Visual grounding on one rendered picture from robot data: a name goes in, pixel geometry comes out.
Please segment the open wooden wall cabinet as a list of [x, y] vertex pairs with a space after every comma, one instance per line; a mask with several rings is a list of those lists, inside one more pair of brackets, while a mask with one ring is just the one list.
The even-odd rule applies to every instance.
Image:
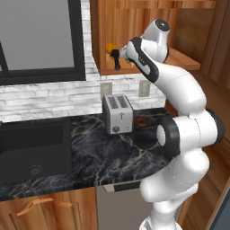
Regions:
[[178, 13], [181, 9], [213, 9], [216, 0], [90, 0], [93, 58], [101, 75], [136, 74], [138, 69], [123, 58], [120, 70], [110, 57], [107, 45], [123, 48], [130, 39], [140, 36], [155, 19], [170, 24], [169, 57], [166, 62], [187, 70], [198, 70], [200, 63], [173, 47]]

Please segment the grey dishwasher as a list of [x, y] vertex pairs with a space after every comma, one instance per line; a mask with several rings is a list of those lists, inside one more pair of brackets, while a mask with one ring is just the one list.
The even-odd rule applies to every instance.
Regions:
[[96, 188], [99, 230], [139, 229], [152, 209], [152, 204], [141, 198], [139, 183], [140, 181], [119, 182], [120, 187], [132, 186], [132, 189], [122, 191], [114, 190], [116, 184]]

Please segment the grey blue panel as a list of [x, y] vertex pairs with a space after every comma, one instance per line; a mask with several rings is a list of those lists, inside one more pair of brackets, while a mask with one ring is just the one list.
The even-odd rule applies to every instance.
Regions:
[[230, 178], [224, 187], [205, 230], [230, 230]]

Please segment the brown doughnut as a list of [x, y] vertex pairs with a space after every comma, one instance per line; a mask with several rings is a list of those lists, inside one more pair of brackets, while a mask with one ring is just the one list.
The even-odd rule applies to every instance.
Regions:
[[134, 124], [137, 128], [144, 128], [147, 126], [147, 118], [142, 116], [136, 116], [134, 119]]

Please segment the wooden wall cabinet door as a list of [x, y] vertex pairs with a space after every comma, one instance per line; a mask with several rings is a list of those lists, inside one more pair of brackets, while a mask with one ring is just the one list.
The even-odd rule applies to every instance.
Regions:
[[230, 0], [217, 0], [200, 71], [230, 90]]

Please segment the wooden base cabinet door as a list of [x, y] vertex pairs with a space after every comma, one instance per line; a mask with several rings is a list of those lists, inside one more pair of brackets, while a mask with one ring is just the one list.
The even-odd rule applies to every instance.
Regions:
[[[45, 198], [71, 203], [72, 207], [62, 208], [49, 202], [36, 205], [20, 217], [16, 216], [28, 201]], [[98, 230], [95, 188], [2, 201], [0, 230]]]

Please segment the black dish brush orange head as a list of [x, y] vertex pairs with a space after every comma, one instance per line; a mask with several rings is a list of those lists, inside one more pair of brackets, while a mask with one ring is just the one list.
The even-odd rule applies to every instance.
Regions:
[[110, 58], [114, 60], [114, 69], [119, 71], [120, 64], [119, 64], [119, 50], [115, 43], [107, 43], [106, 44], [106, 53], [110, 55]]

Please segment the dark framed window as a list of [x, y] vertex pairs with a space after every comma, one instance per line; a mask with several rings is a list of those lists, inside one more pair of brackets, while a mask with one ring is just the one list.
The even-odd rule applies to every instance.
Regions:
[[0, 0], [0, 86], [84, 79], [80, 0]]

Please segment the black sink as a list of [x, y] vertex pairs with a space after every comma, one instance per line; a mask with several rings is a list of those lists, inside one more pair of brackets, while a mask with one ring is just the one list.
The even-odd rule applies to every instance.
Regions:
[[0, 123], [0, 182], [71, 172], [69, 118]]

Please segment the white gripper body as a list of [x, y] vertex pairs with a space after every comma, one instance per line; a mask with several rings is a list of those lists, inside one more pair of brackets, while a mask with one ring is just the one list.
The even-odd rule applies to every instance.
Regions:
[[128, 47], [129, 47], [129, 44], [127, 44], [122, 49], [120, 49], [119, 50], [119, 56], [121, 58], [124, 58], [126, 62], [128, 62], [129, 64], [131, 64], [132, 60], [130, 59], [130, 56], [129, 56], [129, 53], [128, 53]]

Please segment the grey wall outlet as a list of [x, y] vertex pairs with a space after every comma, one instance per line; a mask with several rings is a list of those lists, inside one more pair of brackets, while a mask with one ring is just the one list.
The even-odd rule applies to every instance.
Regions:
[[112, 94], [112, 82], [101, 83], [101, 98], [107, 94]]
[[139, 97], [148, 97], [150, 93], [150, 82], [147, 80], [141, 80], [139, 82]]

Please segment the silver toaster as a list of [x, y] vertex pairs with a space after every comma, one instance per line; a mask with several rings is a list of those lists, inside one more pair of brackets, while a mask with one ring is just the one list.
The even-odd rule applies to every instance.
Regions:
[[134, 110], [125, 94], [107, 94], [102, 98], [102, 117], [110, 135], [133, 131]]

